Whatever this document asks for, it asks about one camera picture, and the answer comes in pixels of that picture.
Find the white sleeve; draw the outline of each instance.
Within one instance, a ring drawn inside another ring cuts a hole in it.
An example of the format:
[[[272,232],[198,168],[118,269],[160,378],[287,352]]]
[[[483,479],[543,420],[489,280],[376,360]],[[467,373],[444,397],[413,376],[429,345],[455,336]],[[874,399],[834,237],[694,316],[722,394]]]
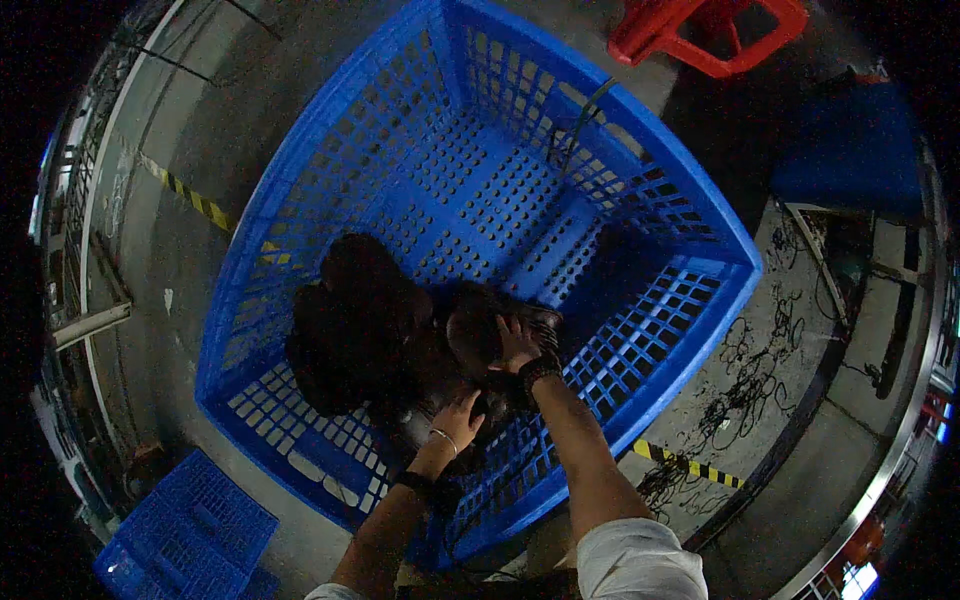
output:
[[[303,600],[367,600],[367,596],[340,584],[317,586]]]
[[[585,600],[707,600],[703,560],[648,518],[590,530],[577,544],[577,575]]]

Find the silver bracelet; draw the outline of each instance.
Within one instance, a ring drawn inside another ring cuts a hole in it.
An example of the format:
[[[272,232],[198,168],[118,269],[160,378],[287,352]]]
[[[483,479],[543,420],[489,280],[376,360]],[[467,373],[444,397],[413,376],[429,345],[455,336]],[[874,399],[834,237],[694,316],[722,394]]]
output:
[[[460,450],[457,448],[457,443],[454,442],[454,441],[453,441],[453,438],[451,438],[449,435],[447,435],[447,433],[446,433],[445,431],[443,431],[442,429],[437,429],[436,427],[434,427],[433,429],[430,430],[430,433],[440,434],[440,436],[441,436],[442,438],[445,438],[448,442],[450,442],[450,445],[453,446],[453,457],[454,457],[454,458],[456,458],[456,457],[460,454]]]

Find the yellow and black hazard tape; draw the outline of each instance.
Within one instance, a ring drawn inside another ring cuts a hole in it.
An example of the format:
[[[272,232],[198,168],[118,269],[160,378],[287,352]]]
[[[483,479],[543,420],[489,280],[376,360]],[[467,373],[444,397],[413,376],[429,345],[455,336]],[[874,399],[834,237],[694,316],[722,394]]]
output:
[[[739,477],[725,473],[722,470],[711,467],[710,465],[701,465],[700,463],[691,461],[679,454],[674,454],[666,448],[661,448],[658,445],[650,444],[646,440],[637,440],[634,442],[634,452],[640,456],[657,461],[662,465],[676,467],[677,469],[688,472],[691,475],[703,477],[704,479],[709,479],[710,481],[723,484],[731,488],[737,488],[738,490],[742,488],[743,484],[745,483],[744,480]]]
[[[127,143],[127,140],[120,138],[121,145],[126,148],[129,152],[135,154],[137,160],[140,164],[150,171],[150,173],[160,180],[163,185],[176,193],[178,196],[188,201],[196,208],[198,211],[203,214],[207,219],[210,220],[213,225],[222,229],[230,235],[233,234],[233,231],[236,229],[236,224],[229,218],[229,216],[224,212],[220,206],[217,205],[213,200],[209,199],[207,196],[204,196],[197,190],[191,188],[189,185],[181,181],[176,175],[167,171],[160,165],[156,163],[155,160],[149,156],[143,154],[139,150],[134,150],[130,144]],[[280,248],[276,246],[273,242],[266,241],[263,243],[263,248],[260,249],[262,252],[278,252]],[[291,255],[284,253],[265,253],[260,256],[260,260],[265,263],[283,265],[290,262]]]

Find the red plastic stool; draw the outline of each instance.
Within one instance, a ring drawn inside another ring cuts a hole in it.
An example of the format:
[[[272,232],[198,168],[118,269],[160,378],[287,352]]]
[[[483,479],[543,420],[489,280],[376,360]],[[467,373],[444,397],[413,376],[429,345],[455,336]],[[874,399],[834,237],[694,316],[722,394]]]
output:
[[[780,24],[758,42],[743,48],[733,18],[759,4]],[[734,56],[720,60],[703,48],[682,39],[677,30],[688,18],[715,36],[726,36]],[[637,66],[654,52],[665,52],[711,77],[728,77],[757,66],[806,25],[807,14],[799,0],[627,0],[627,16],[607,43],[607,52],[618,61]]]

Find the forearm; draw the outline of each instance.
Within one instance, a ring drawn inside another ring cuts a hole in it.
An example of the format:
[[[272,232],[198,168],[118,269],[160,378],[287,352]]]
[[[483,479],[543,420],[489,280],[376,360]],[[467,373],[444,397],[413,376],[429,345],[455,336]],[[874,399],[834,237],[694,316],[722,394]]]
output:
[[[445,440],[432,440],[408,470],[436,481],[449,463],[450,453]],[[426,510],[426,503],[410,488],[391,487],[360,526],[330,581],[371,600],[392,598],[400,561]]]
[[[533,394],[566,472],[574,539],[579,541],[590,529],[612,520],[650,518],[650,510],[617,468],[586,404],[558,375],[537,381]]]

